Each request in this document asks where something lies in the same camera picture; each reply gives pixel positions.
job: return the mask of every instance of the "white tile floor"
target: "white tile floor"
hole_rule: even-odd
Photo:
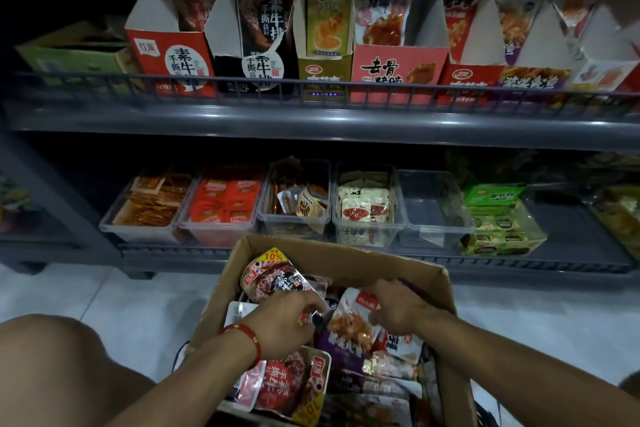
[[[0,321],[58,314],[92,326],[116,361],[156,381],[193,333],[217,276],[158,274],[52,264],[34,277],[0,266]],[[582,368],[611,383],[640,369],[640,292],[540,291],[457,286],[462,318]],[[476,399],[498,416],[495,400]]]

